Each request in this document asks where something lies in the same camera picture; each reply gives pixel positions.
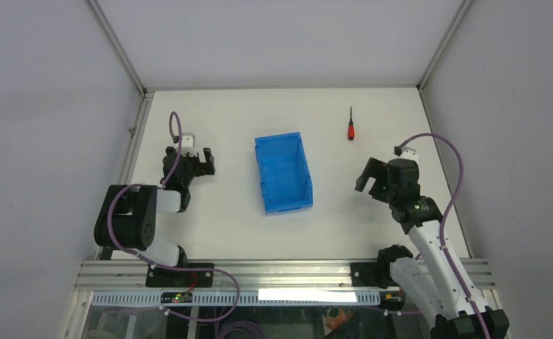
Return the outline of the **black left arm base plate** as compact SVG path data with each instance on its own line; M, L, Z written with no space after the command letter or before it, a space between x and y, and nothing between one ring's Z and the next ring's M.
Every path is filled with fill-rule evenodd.
M209 288L213 286L213 263L189 263L191 272L167 270L164 268L148 267L148 274L145 279L146 287L158 288L190 288L191 286Z

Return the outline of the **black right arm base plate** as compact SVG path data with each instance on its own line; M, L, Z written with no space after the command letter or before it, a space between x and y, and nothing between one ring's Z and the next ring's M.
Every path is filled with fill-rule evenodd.
M353 287L387 289L398 286L391 277L389 265L378 261L351 263L350 277Z

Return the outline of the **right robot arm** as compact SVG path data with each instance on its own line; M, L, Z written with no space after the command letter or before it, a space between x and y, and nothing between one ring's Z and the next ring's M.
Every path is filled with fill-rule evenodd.
M375 261L351 263L352 285L401 287L428 321L431 338L505 338L506 313L493 309L476 288L443 230L443 214L432 198L420 193L419 177L414 160L371 157L355 189L361 192L370 178L375 180L369 195L388 205L427 273L406 246L394 244L379 250Z

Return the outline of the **red-handled screwdriver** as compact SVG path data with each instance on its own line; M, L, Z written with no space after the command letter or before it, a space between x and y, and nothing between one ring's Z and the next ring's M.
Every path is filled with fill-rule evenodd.
M347 139L349 141L353 141L355 139L355 127L352 117L352 107L350 107L350 116L349 116L349 122L348 122L348 128L347 128Z

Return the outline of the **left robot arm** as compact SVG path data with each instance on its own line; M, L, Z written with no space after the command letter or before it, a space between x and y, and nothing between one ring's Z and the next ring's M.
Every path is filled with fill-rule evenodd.
M162 278L172 287L189 279L185 250L158 234L155 222L161 213L184 213L191 201L190 186L197 177L215 174L210 148L198 152L177 153L168 146L162 159L164 187L147 184L108 187L94 226L97 245L121 250L147 262L151 268L162 268Z

